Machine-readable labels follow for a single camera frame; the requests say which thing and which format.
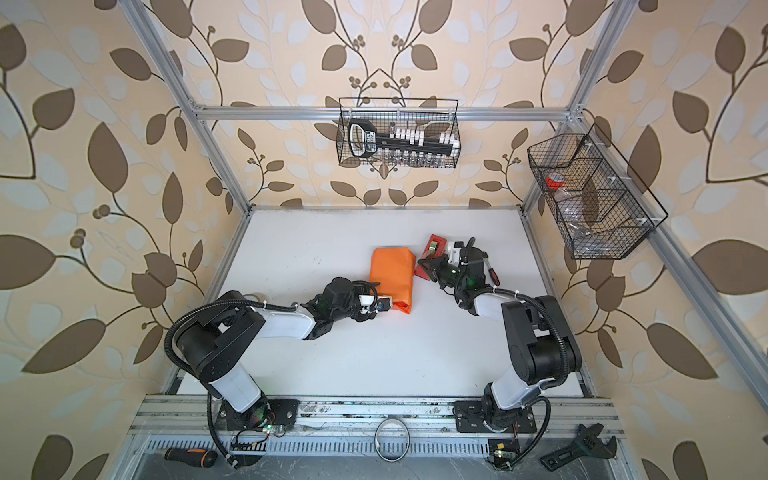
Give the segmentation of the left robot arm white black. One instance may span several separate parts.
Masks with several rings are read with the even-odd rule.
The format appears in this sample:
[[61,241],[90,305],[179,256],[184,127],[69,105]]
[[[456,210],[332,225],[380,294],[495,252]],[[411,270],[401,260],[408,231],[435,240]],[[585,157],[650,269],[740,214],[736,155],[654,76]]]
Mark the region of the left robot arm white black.
[[267,398],[248,373],[241,358],[259,339],[316,340],[334,323],[350,318],[358,323],[374,319],[393,307],[375,283],[336,277],[322,292],[290,306],[258,301],[236,290],[197,307],[166,333],[163,349],[168,359],[191,375],[215,399],[239,414],[267,407]]

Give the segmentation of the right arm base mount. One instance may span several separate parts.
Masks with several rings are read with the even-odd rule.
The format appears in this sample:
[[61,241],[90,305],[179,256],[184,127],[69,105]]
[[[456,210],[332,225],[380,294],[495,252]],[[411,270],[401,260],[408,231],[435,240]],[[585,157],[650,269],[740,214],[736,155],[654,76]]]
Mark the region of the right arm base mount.
[[531,434],[538,430],[530,408],[503,410],[479,400],[464,400],[453,403],[452,413],[459,433]]

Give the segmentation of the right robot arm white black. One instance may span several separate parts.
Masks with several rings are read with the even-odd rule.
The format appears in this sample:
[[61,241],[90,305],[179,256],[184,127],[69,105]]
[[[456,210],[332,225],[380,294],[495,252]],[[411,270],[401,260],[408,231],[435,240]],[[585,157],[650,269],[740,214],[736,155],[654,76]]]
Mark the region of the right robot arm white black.
[[558,300],[502,288],[489,255],[474,238],[449,253],[429,253],[418,265],[460,309],[503,325],[511,366],[484,389],[478,415],[485,429],[509,429],[545,391],[562,386],[582,368]]

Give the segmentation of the yellow orange wrapping paper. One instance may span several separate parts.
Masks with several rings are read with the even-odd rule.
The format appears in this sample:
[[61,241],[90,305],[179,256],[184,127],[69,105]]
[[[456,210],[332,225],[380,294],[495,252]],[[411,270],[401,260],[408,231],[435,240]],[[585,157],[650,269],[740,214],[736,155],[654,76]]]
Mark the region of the yellow orange wrapping paper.
[[415,255],[408,248],[377,248],[371,257],[369,282],[379,295],[391,298],[395,310],[410,314],[414,270]]

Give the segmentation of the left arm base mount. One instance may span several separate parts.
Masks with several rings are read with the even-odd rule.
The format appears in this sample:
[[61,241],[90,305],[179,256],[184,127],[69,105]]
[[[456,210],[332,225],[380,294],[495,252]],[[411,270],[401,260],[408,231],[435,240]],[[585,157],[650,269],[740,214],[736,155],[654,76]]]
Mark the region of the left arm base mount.
[[267,399],[258,401],[245,413],[239,413],[223,401],[216,410],[215,419],[228,431],[262,431],[268,426],[289,430],[296,423],[299,405],[300,401],[293,398]]

